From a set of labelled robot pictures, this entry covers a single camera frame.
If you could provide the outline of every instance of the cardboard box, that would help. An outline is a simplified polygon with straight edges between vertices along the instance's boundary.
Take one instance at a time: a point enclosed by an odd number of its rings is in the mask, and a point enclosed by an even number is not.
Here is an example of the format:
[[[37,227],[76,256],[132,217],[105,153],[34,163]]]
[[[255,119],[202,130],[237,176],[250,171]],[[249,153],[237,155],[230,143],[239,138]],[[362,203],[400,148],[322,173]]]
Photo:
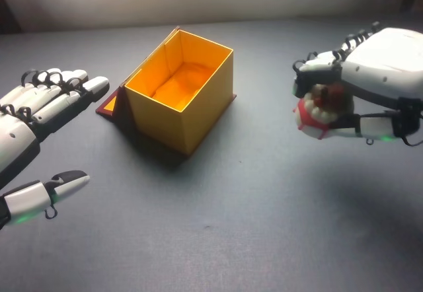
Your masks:
[[[122,85],[136,128],[190,155],[235,97],[233,50],[176,28]]]

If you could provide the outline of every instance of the gift box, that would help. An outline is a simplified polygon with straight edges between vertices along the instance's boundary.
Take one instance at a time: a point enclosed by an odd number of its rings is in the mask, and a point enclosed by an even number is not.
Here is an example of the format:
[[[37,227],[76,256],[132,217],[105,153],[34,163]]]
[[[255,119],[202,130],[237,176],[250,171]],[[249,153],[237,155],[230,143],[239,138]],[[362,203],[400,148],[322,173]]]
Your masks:
[[[190,155],[234,98],[233,50],[178,27],[97,113]]]

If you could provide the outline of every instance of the gray tabletop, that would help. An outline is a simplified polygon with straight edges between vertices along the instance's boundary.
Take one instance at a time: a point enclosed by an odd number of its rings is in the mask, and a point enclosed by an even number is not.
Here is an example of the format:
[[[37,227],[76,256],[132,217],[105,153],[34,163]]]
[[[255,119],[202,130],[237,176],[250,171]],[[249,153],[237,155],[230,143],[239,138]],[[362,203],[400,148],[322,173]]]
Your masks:
[[[1,231],[0,291],[423,290],[423,149],[317,141],[293,120],[292,63],[370,24],[183,26],[235,50],[238,97],[186,161],[127,139],[95,114],[101,102],[51,135],[3,191],[71,169],[92,179],[56,219]],[[110,94],[172,28],[2,36],[0,92],[59,67],[108,77]]]

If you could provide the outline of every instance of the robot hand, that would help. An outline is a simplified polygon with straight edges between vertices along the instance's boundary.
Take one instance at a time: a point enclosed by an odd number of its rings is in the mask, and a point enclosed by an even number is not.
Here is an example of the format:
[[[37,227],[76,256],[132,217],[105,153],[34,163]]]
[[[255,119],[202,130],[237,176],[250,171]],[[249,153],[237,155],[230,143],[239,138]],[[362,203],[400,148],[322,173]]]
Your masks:
[[[423,111],[423,34],[400,28],[348,36],[339,50],[315,52],[298,60],[293,93],[298,128],[311,137],[402,139],[420,128]],[[353,97],[389,108],[378,113],[354,113]]]
[[[26,72],[20,86],[0,99],[0,189],[38,155],[40,143],[49,134],[98,101],[108,90],[106,77],[89,80],[83,70]],[[4,194],[0,197],[0,226],[8,221],[28,219],[88,181],[89,176],[84,172],[69,171],[45,184],[35,181]]]

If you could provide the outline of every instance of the yellow box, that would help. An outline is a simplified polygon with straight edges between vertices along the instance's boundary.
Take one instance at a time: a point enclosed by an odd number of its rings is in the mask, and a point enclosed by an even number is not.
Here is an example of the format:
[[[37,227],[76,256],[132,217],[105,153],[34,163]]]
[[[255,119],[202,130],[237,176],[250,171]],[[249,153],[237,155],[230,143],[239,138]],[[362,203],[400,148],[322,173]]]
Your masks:
[[[176,28],[125,91],[139,131],[190,155],[233,100],[233,50]]]

